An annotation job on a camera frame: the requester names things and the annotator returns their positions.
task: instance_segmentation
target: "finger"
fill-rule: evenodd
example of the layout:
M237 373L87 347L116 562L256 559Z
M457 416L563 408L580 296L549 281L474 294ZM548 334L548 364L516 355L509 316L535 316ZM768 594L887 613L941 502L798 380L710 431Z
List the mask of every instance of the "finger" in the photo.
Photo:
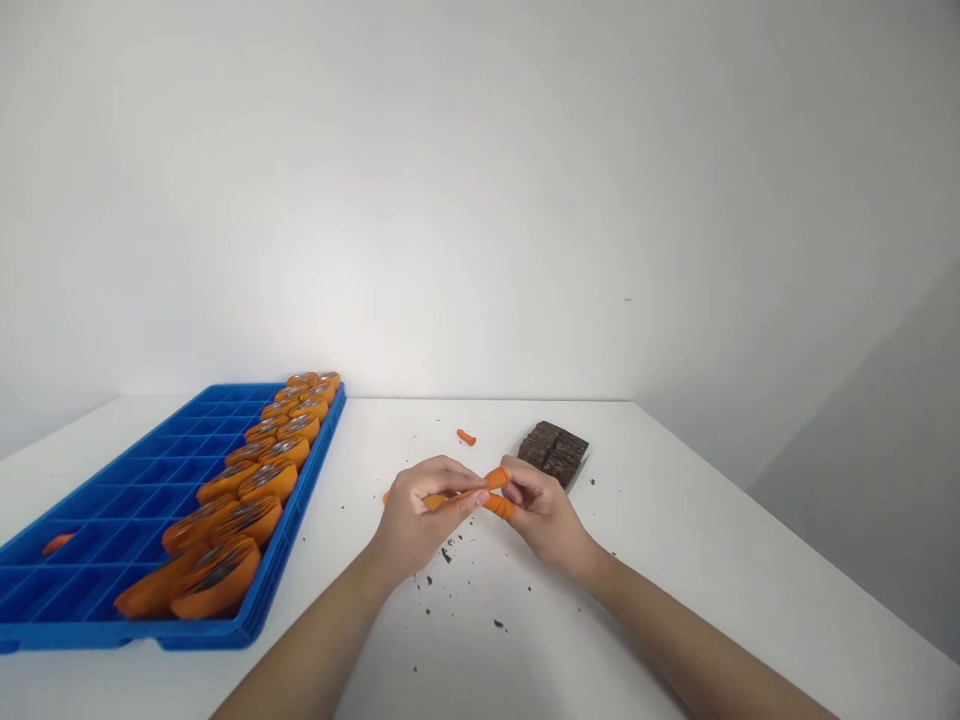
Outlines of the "finger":
M461 462L457 462L453 458L447 457L446 455L437 455L436 457L427 458L422 462L414 465L411 470L419 470L421 472L438 472L438 471L447 471L460 473L465 477L475 478L480 480L480 476L477 475L473 470L468 468Z
M503 493L503 496L507 498L507 500L511 501L515 505L523 505L523 495L521 494L520 489L512 482L504 485L500 489L500 492Z
M510 475L511 482L519 485L521 488L531 490L534 495L539 495L546 488L548 476L528 462L519 460L511 455L504 455L503 459L500 460L500 466Z
M437 535L440 536L441 540L447 537L447 535L457 529L460 523L470 517L478 507L487 502L490 497L490 492L481 488L444 503L432 513L433 518L431 522L437 528Z
M415 497L440 495L447 492L463 493L485 487L483 479L467 477L450 470L430 471L410 481L409 491Z
M490 499L487 500L483 507L492 512L501 520L509 520L513 517L514 513L517 511L517 506L506 498L500 497L499 495L490 495Z

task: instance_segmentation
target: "blue plastic tray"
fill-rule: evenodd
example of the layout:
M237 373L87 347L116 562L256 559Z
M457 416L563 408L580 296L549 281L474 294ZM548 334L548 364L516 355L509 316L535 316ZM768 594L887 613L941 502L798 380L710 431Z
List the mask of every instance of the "blue plastic tray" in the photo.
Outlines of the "blue plastic tray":
M346 403L342 384L235 618L129 621L113 601L167 559L163 531L199 507L197 488L223 469L282 387L211 385L0 548L0 653L115 648L145 637L166 650L256 640ZM40 554L74 531L60 550Z

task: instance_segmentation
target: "white wall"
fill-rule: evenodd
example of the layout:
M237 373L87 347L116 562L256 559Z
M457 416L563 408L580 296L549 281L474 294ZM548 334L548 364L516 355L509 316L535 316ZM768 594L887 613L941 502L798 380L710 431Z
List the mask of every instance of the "white wall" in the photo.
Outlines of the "white wall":
M0 9L0 455L337 367L747 484L960 256L948 4L254 5Z
M960 662L960 263L750 494Z

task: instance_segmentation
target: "orange plastic cup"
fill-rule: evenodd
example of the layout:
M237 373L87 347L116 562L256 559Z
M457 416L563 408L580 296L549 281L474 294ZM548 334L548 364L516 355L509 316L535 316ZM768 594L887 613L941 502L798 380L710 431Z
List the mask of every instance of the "orange plastic cup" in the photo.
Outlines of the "orange plastic cup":
M230 465L213 480L200 486L197 490L197 501L206 505L224 495L235 498L240 483L259 469L260 463L253 460L241 460L236 465Z
M257 440L262 440L265 437L275 438L277 436L277 430L282 428L290 418L286 415L273 415L268 417L266 420L261 420L252 428L247 430L243 437L247 442L256 442Z
M291 375L287 378L287 385L309 385L314 380L320 378L316 373L297 373L296 375Z
M210 528L219 522L221 517L235 510L238 504L232 497L222 495L213 502L202 505L199 510L178 520L164 531L160 538L163 549L170 555L179 555L195 543L206 542L210 536Z
M260 549L246 535L236 535L211 550L176 584L170 609L181 620L235 615L260 567Z
M266 495L240 503L240 507L224 517L210 530L211 545L223 545L234 535L253 538L260 548L273 537L283 506L276 495Z
M276 442L276 438L264 437L260 440L255 440L252 443L247 443L242 448L237 448L232 453L227 455L224 463L227 467L230 467L231 465L236 465L244 460L256 461L258 457L263 455L263 453L269 450Z
M275 495L282 505L297 484L297 467L289 460L268 463L244 480L237 489L241 502L250 502L266 495Z
M300 435L293 435L285 440L278 440L269 450L260 456L262 464L275 462L277 460L289 460L297 466L297 470L303 467L310 455L310 442Z
M309 400L304 400L293 410L291 410L290 419L293 420L301 415L313 415L317 418L317 422L323 422L329 411L330 406L327 404L326 400L323 398L312 398Z
M134 583L113 601L113 606L127 620L153 620L173 617L170 594L183 576L210 552L206 543L191 545L180 555Z
M320 434L320 420L316 415L300 415L277 430L277 440L286 440L288 437L299 436L313 443Z

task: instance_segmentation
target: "orange object in hand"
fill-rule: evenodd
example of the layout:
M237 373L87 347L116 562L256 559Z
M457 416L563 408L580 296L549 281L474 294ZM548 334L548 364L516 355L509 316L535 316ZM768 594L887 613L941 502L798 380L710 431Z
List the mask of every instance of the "orange object in hand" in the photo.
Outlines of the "orange object in hand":
M260 567L260 549L246 535L234 535L211 550L174 587L170 609L181 620L236 614Z
M309 456L310 442L302 435L291 435L285 440L277 441L259 457L259 460L264 465L277 460L289 460L299 470Z
M282 514L283 506L276 495L241 502L236 510L210 529L210 544L223 545L234 535L246 535L253 538L258 547L266 547Z
M124 590L113 606L127 620L151 620L172 617L170 593L178 582L210 552L206 543L191 545L157 570Z
M197 490L197 501L201 505L206 505L223 495L231 498L236 497L240 483L259 469L260 463L253 460L241 460L235 465L228 466L213 480L200 486L200 489Z
M320 434L320 420L316 415L298 415L277 430L277 440L286 440L294 435L306 438L312 443Z
M510 474L504 468L498 467L488 472L483 479L487 481L488 490L498 490L510 482ZM387 504L387 498L389 496L389 490L383 494L384 505ZM423 499L423 503L431 511L433 511L447 502L447 500L448 498L445 495L428 495ZM516 514L517 511L516 505L504 497L494 495L492 492L490 493L490 498L483 504L483 506L503 520L509 520L514 516L514 514Z
M289 460L277 460L264 465L248 477L237 489L241 502L250 502L265 495L276 495L280 504L286 504L297 484L297 468Z
M222 495L199 510L178 520L163 532L160 542L170 555L179 555L198 542L206 542L213 527L222 516L236 509L238 503L229 495Z

